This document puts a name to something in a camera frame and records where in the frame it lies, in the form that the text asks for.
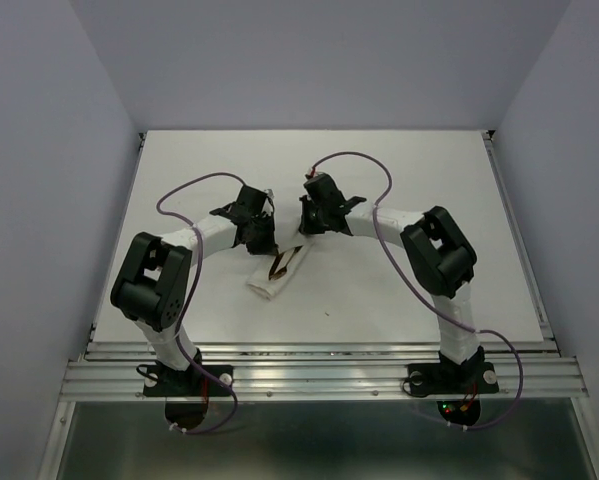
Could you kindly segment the white cloth napkin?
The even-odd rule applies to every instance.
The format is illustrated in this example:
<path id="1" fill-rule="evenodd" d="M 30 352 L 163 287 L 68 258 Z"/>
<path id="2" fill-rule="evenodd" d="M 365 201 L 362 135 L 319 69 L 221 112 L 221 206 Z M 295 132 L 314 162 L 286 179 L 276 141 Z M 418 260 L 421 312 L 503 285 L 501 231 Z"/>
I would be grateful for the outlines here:
<path id="1" fill-rule="evenodd" d="M 272 300 L 280 294 L 286 285 L 293 279 L 298 272 L 304 259 L 310 252 L 313 240 L 303 235 L 297 234 L 287 245 L 279 248 L 278 254 L 291 251 L 294 247 L 302 245 L 301 252 L 290 262 L 287 273 L 283 278 L 269 281 L 268 271 L 273 263 L 275 256 L 265 256 L 259 261 L 253 273 L 248 277 L 246 286 L 265 300 Z"/>

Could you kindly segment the gold knife green handle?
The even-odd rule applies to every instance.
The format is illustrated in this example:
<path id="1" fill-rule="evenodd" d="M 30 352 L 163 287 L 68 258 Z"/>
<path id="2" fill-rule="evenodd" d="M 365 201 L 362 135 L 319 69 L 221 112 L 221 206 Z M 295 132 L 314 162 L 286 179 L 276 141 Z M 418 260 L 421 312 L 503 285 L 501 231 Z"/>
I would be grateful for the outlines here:
<path id="1" fill-rule="evenodd" d="M 279 275 L 285 274 L 287 272 L 288 266 L 290 262 L 301 252 L 303 249 L 302 245 L 294 247 L 291 251 L 286 251 L 280 257 L 279 265 L 276 269 L 276 272 Z"/>

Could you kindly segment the gold fork green handle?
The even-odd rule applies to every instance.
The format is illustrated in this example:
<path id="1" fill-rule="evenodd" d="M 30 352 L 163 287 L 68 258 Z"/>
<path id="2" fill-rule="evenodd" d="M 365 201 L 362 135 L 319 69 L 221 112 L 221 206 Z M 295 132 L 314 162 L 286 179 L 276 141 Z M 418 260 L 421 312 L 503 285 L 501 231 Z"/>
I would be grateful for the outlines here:
<path id="1" fill-rule="evenodd" d="M 268 280 L 274 281 L 283 278 L 287 273 L 287 267 L 282 264 L 285 254 L 275 256 L 273 263 L 268 271 Z"/>

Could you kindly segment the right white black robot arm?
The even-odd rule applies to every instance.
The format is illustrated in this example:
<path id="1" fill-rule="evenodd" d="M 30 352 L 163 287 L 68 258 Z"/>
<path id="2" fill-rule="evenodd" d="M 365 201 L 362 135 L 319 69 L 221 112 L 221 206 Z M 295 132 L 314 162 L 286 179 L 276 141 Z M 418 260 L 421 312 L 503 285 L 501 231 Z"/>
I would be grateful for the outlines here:
<path id="1" fill-rule="evenodd" d="M 394 268 L 399 265 L 388 246 L 404 249 L 414 278 L 402 270 L 397 273 L 438 321 L 439 364 L 432 367 L 434 374 L 451 390 L 474 382 L 484 362 L 471 307 L 477 257 L 450 213 L 439 206 L 423 213 L 383 208 L 362 197 L 319 201 L 304 195 L 300 203 L 299 231 L 304 235 L 333 232 L 376 239 Z"/>

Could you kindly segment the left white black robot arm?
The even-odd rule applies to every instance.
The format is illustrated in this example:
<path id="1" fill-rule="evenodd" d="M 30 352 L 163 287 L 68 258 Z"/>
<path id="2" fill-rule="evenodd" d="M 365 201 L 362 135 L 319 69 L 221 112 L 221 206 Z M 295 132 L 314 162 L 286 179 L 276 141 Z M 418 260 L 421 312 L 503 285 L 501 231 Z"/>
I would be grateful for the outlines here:
<path id="1" fill-rule="evenodd" d="M 200 351 L 183 317 L 200 281 L 203 261 L 243 245 L 252 255 L 277 252 L 271 213 L 232 215 L 216 209 L 186 229 L 163 236 L 137 234 L 114 281 L 110 301 L 142 331 L 156 354 L 144 377 L 156 387 L 194 392 L 204 377 Z"/>

